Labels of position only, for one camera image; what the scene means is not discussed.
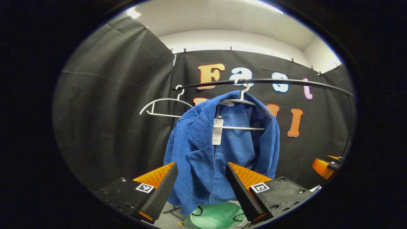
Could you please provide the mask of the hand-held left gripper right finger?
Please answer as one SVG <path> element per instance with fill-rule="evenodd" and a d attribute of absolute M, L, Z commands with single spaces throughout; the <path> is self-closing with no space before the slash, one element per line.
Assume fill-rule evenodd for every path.
<path fill-rule="evenodd" d="M 228 162 L 225 174 L 247 220 L 256 225 L 285 214 L 312 194 L 286 177 L 271 179 Z"/>

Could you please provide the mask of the green laundry hamper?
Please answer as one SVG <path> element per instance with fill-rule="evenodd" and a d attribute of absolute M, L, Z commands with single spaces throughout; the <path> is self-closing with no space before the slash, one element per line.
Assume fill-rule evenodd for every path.
<path fill-rule="evenodd" d="M 182 225 L 192 229 L 233 229 L 246 222 L 246 215 L 240 205 L 222 202 L 214 205 L 200 205 Z"/>

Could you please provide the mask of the white plastic clothes hanger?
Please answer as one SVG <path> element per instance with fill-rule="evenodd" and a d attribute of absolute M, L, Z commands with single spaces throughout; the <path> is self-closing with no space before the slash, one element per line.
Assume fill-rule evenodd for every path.
<path fill-rule="evenodd" d="M 250 90 L 250 83 L 243 83 L 243 85 L 246 84 L 246 88 L 244 90 L 242 90 L 240 92 L 240 98 L 239 99 L 228 99 L 228 100 L 222 100 L 219 102 L 220 105 L 227 105 L 230 103 L 244 103 L 244 104 L 248 104 L 251 106 L 256 106 L 255 103 L 250 102 L 250 101 L 246 101 L 244 100 L 244 94 L 246 92 L 248 92 Z M 241 129 L 241 130 L 256 130 L 256 131 L 260 131 L 260 130 L 265 130 L 264 128 L 252 128 L 252 127 L 233 127 L 233 126 L 216 126 L 215 128 L 221 128 L 221 129 Z"/>
<path fill-rule="evenodd" d="M 139 115 L 142 115 L 144 113 L 144 111 L 146 111 L 146 113 L 148 115 L 152 115 L 152 116 L 165 116 L 165 117 L 171 117 L 171 118 L 181 118 L 181 116 L 177 116 L 177 115 L 171 115 L 171 114 L 161 114 L 161 113 L 155 113 L 154 112 L 154 108 L 155 108 L 155 104 L 157 102 L 161 102 L 161 101 L 172 101 L 175 103 L 183 103 L 187 106 L 189 106 L 190 108 L 192 108 L 193 106 L 183 100 L 180 100 L 181 95 L 184 94 L 184 89 L 182 89 L 182 91 L 180 93 L 177 94 L 177 97 L 175 99 L 172 98 L 161 98 L 158 100 L 153 100 L 150 103 L 146 104 L 139 112 Z"/>

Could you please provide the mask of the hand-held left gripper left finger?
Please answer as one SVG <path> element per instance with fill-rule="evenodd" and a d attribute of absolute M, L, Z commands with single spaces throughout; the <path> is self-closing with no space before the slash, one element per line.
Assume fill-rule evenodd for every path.
<path fill-rule="evenodd" d="M 95 191 L 94 195 L 126 216 L 154 224 L 177 176 L 177 164 L 172 162 L 134 179 L 118 178 Z"/>

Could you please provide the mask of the black metal clothes rack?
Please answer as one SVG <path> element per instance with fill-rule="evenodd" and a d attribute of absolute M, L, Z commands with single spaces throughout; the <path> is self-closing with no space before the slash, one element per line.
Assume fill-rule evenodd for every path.
<path fill-rule="evenodd" d="M 221 82 L 221 84 L 227 84 L 227 83 L 237 84 L 237 85 L 242 85 L 243 83 L 250 83 L 251 87 L 253 86 L 253 84 L 260 84 L 260 83 L 276 84 L 276 85 L 284 85 L 284 86 L 289 85 L 289 84 L 293 84 L 293 85 L 299 85 L 299 86 L 304 86 L 304 87 L 319 87 L 319 88 L 322 88 L 322 89 L 327 89 L 327 90 L 332 90 L 332 91 L 342 93 L 344 95 L 347 95 L 348 97 L 351 96 L 350 93 L 348 93 L 345 90 L 342 90 L 342 89 L 340 89 L 338 87 L 333 87 L 331 85 L 317 83 L 317 82 L 311 82 L 311 81 L 305 81 L 305 80 L 289 80 L 289 79 L 255 79 L 255 80 L 248 80 L 248 79 L 236 79 L 234 81 L 230 80 L 230 81 Z"/>

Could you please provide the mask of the blue corduroy jacket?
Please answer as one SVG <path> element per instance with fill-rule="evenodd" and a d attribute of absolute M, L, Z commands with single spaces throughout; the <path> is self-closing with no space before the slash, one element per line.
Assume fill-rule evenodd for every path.
<path fill-rule="evenodd" d="M 185 112 L 174 125 L 164 156 L 164 165 L 176 162 L 178 176 L 168 202 L 189 216 L 199 205 L 235 200 L 225 175 L 228 162 L 275 177 L 279 161 L 280 128 L 268 108 L 252 95 L 244 100 L 256 104 L 220 105 L 239 99 L 233 91 L 215 97 Z M 252 127 L 265 130 L 221 129 L 216 126 Z"/>

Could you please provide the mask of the black backdrop cloth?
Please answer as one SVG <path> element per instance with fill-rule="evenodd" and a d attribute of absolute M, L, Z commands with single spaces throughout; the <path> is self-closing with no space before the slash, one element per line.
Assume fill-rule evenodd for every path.
<path fill-rule="evenodd" d="M 247 51 L 206 50 L 175 55 L 171 86 L 204 82 L 201 75 L 211 71 L 211 81 L 248 77 L 308 80 L 341 88 L 355 95 L 346 67 L 319 74 L 286 59 Z M 323 182 L 312 168 L 316 158 L 339 157 L 351 145 L 349 128 L 355 113 L 347 95 L 318 87 L 254 84 L 249 93 L 276 110 L 280 131 L 276 177 L 288 177 L 311 189 Z"/>

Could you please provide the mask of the plain black side cloth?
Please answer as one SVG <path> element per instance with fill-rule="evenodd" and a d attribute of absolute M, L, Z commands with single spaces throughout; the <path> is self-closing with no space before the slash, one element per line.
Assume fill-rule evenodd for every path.
<path fill-rule="evenodd" d="M 140 111 L 170 96 L 173 59 L 157 36 L 122 15 L 93 32 L 67 61 L 53 127 L 63 158 L 89 190 L 163 165 L 171 121 Z"/>

